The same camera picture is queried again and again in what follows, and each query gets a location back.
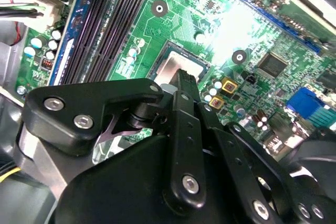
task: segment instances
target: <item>power connector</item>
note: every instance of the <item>power connector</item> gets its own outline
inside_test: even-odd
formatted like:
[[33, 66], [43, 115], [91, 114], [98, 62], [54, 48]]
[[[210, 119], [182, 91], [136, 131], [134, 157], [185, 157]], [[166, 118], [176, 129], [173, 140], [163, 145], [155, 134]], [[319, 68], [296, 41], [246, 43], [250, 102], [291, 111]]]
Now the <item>power connector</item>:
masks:
[[39, 10], [43, 16], [27, 19], [24, 23], [26, 26], [34, 29], [39, 33], [44, 33], [48, 28], [61, 20], [64, 3], [60, 0], [34, 0], [39, 7], [44, 7], [44, 10]]

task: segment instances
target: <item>screw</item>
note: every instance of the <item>screw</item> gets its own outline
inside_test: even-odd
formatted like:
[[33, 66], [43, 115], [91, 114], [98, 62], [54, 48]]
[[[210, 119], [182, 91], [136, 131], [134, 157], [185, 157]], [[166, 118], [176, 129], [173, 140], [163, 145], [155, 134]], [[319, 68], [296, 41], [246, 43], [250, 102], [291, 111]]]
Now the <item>screw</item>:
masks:
[[237, 131], [237, 132], [241, 132], [241, 128], [238, 125], [233, 125], [233, 128]]
[[311, 209], [313, 210], [314, 214], [316, 214], [317, 217], [319, 217], [320, 219], [324, 218], [323, 213], [316, 205], [312, 205]]
[[64, 108], [64, 103], [57, 98], [48, 98], [47, 100], [44, 101], [44, 106], [48, 110], [60, 111]]
[[299, 210], [303, 214], [303, 216], [305, 216], [307, 219], [310, 219], [310, 213], [308, 212], [308, 210], [305, 208], [304, 205], [299, 204]]
[[211, 111], [211, 110], [212, 110], [208, 104], [204, 105], [204, 108], [205, 108], [207, 111]]
[[185, 99], [185, 100], [189, 100], [189, 97], [187, 97], [185, 94], [181, 94], [181, 96]]
[[84, 130], [88, 130], [93, 126], [93, 120], [88, 115], [78, 115], [73, 122], [75, 123], [75, 126]]
[[25, 86], [19, 86], [16, 89], [16, 93], [18, 93], [19, 95], [24, 95], [27, 93], [27, 89]]
[[260, 217], [262, 217], [264, 220], [268, 220], [269, 213], [265, 205], [260, 200], [253, 201], [253, 207]]
[[198, 182], [192, 176], [186, 175], [182, 179], [183, 187], [188, 191], [190, 194], [197, 194], [200, 190]]
[[149, 86], [151, 88], [151, 90], [153, 90], [154, 92], [158, 92], [159, 89], [156, 86], [150, 85]]

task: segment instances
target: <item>chip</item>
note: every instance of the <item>chip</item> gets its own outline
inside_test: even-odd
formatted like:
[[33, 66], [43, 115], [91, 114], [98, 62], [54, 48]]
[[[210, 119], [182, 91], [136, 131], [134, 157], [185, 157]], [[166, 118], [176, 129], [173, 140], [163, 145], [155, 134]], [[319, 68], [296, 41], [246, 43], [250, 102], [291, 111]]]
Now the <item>chip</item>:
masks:
[[336, 73], [334, 72], [326, 70], [317, 78], [317, 81], [328, 89], [336, 89]]
[[286, 66], [283, 60], [271, 53], [266, 54], [258, 64], [260, 72], [270, 78], [277, 78]]
[[209, 65], [191, 52], [168, 41], [148, 74], [158, 85], [169, 83], [177, 70], [183, 69], [195, 77], [196, 82], [204, 77]]
[[223, 84], [222, 89], [230, 94], [233, 94], [238, 88], [238, 84], [229, 77], [225, 77], [222, 80], [222, 84]]
[[220, 97], [213, 97], [209, 105], [215, 109], [221, 109], [224, 106], [225, 102]]

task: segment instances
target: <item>green circuit board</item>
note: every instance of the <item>green circuit board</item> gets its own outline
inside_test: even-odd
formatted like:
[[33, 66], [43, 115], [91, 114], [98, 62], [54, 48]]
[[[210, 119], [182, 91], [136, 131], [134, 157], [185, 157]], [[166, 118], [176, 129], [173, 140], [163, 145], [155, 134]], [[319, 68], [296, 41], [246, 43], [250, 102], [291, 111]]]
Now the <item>green circuit board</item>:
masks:
[[[163, 17], [153, 13], [156, 1], [165, 2], [169, 8]], [[324, 28], [318, 26], [317, 30], [322, 33]], [[195, 40], [197, 33], [205, 35], [202, 44]], [[201, 94], [214, 78], [234, 80], [238, 85], [234, 95], [217, 95], [225, 102], [217, 111], [218, 117], [223, 124], [241, 123], [257, 140], [267, 131], [256, 127], [251, 115], [260, 108], [268, 116], [275, 112], [284, 114], [282, 108], [286, 101], [299, 88], [310, 84], [322, 91], [324, 87], [316, 83], [316, 78], [326, 69], [335, 68], [332, 53], [316, 55], [240, 0], [146, 0], [108, 80], [152, 78], [149, 73], [167, 41], [208, 63], [209, 69], [198, 84]], [[136, 61], [128, 64], [132, 48], [137, 48], [138, 54]], [[232, 60], [237, 50], [247, 54], [242, 64]], [[258, 69], [258, 64], [269, 53], [286, 64], [276, 78]], [[256, 82], [251, 84], [244, 80], [243, 72], [254, 74]], [[236, 112], [238, 105], [246, 111], [243, 118]], [[127, 139], [135, 143], [150, 134], [151, 131], [143, 130]]]

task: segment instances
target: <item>motherboard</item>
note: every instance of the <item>motherboard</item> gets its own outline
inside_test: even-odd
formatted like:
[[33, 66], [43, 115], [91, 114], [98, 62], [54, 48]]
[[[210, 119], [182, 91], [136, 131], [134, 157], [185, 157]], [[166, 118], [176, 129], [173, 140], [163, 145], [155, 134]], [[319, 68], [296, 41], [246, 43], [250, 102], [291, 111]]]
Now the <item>motherboard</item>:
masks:
[[[48, 48], [38, 57], [23, 53], [23, 99], [54, 84], [169, 83], [181, 68], [195, 76], [223, 125], [238, 122], [260, 142], [304, 139], [336, 121], [336, 29], [300, 0], [75, 0], [59, 26], [64, 34], [53, 59]], [[42, 34], [47, 41], [55, 29]], [[28, 32], [34, 52], [40, 35]], [[296, 101], [311, 99], [316, 109], [303, 115]], [[136, 143], [151, 133], [124, 139]]]

